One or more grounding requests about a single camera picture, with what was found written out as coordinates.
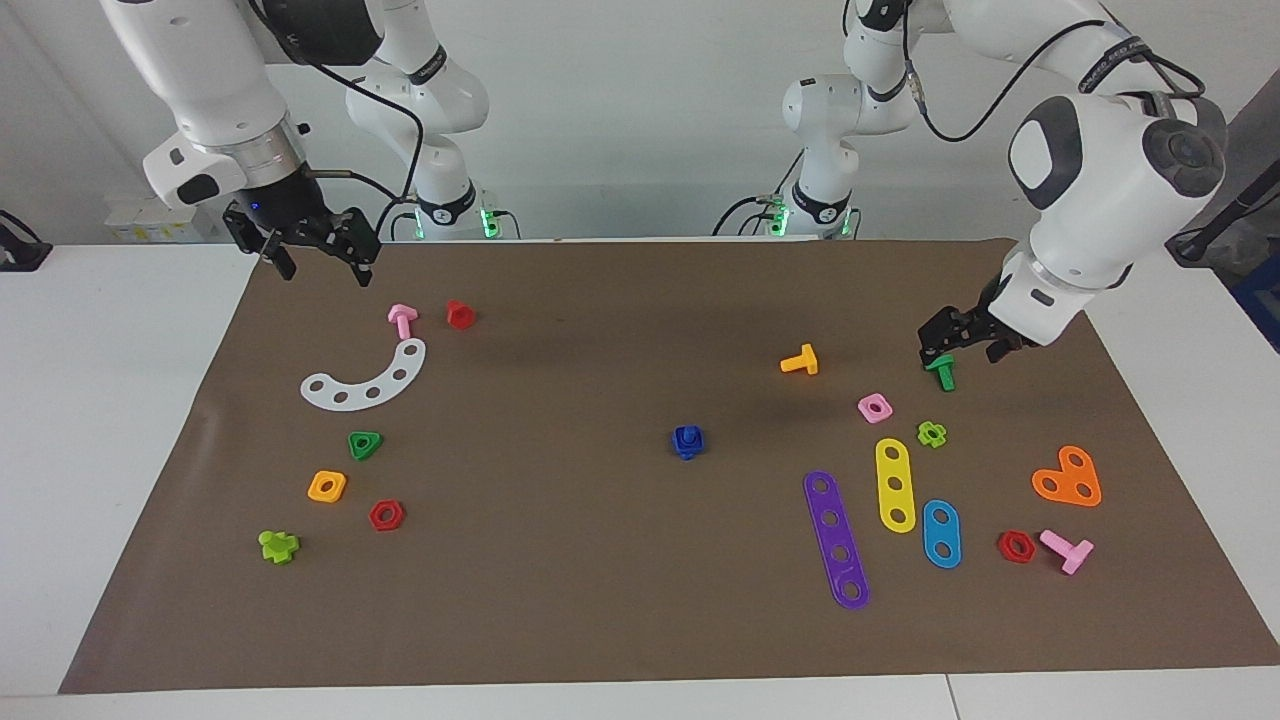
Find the yellow three-hole plastic strip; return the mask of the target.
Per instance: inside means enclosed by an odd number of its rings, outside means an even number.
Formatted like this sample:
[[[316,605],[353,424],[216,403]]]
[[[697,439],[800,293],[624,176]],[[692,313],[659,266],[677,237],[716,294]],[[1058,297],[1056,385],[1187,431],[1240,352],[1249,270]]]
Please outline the yellow three-hole plastic strip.
[[[906,534],[916,527],[916,502],[908,447],[884,437],[876,445],[876,487],[879,519],[884,528]]]

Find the white curved perforated plate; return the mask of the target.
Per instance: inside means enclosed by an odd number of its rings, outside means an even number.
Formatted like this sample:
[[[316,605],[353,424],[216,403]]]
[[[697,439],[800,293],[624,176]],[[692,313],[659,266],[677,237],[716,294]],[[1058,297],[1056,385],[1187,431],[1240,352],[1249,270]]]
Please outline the white curved perforated plate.
[[[300,396],[311,406],[329,413],[360,413],[398,397],[415,382],[428,357],[428,345],[416,337],[396,346],[388,366],[371,379],[358,383],[337,380],[315,373],[300,383]]]

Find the orange heart-shaped plastic plate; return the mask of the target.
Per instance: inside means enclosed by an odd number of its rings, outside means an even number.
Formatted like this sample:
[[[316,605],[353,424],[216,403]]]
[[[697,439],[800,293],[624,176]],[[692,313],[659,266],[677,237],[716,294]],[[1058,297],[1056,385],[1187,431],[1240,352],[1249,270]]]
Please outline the orange heart-shaped plastic plate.
[[[1092,456],[1075,445],[1059,450],[1059,468],[1037,469],[1030,487],[1050,502],[1097,507],[1102,501],[1100,477]]]

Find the blue two-hole plastic strip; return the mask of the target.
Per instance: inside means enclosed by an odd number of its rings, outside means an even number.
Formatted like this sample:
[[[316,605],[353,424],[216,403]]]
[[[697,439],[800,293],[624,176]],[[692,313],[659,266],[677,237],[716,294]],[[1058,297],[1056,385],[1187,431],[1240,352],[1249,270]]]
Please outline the blue two-hole plastic strip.
[[[936,568],[956,569],[963,561],[963,527],[957,510],[942,498],[931,498],[922,509],[923,553]]]

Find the purple four-hole plastic strip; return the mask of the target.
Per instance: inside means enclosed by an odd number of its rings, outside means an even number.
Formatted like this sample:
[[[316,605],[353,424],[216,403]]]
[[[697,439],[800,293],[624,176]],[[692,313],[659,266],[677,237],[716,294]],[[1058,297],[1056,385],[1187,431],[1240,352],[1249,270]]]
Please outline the purple four-hole plastic strip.
[[[870,588],[838,482],[828,471],[814,470],[804,477],[803,488],[835,602],[846,610],[864,609]]]

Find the black clamp device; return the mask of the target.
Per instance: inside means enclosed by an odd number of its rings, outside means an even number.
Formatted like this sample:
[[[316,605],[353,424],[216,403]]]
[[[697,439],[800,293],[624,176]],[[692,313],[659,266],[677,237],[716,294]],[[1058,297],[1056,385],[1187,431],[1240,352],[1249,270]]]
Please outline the black clamp device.
[[[0,209],[0,273],[36,272],[52,250],[26,222]]]

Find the black stand pole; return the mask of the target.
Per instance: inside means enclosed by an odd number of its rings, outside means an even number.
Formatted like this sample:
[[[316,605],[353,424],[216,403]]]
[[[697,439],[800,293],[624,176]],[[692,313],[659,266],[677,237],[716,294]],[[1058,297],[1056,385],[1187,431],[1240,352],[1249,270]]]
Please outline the black stand pole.
[[[1203,225],[1180,231],[1165,249],[1184,266],[1201,261],[1208,247],[1234,223],[1280,200],[1280,158],[1262,170],[1238,196]]]

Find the blue crate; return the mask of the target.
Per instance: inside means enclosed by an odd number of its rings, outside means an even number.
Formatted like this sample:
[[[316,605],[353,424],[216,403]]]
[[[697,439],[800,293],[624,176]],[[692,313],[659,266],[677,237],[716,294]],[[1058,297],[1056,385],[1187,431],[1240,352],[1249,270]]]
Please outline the blue crate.
[[[1280,354],[1280,252],[1262,261],[1229,292],[1270,346]]]

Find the brown table mat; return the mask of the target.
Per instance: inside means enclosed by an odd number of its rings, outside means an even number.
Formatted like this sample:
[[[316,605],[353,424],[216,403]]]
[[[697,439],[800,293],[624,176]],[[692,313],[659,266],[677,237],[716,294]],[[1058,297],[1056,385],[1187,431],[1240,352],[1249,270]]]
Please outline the brown table mat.
[[[916,328],[969,304],[1006,240],[408,245],[360,288],[294,254],[253,269],[186,425],[61,682],[65,693],[273,685],[623,682],[1280,664],[1245,592],[1084,318],[1046,350],[959,354],[945,393]],[[475,309],[457,331],[445,302]],[[419,310],[415,382],[360,413],[300,396],[358,383]],[[812,343],[817,375],[780,360]],[[867,423],[858,400],[893,415]],[[922,421],[946,427],[922,446]],[[684,461],[676,427],[705,450]],[[384,436],[356,462],[347,437]],[[909,451],[916,527],[884,528],[876,445]],[[1097,507],[1041,498],[1075,445]],[[335,503],[306,495],[344,473]],[[836,478],[870,601],[840,607],[806,507]],[[396,498],[399,529],[369,512]],[[922,509],[963,527],[952,570]],[[1094,551],[1073,575],[1038,539]],[[262,559],[259,533],[301,546]],[[997,550],[1036,542],[1029,564]]]

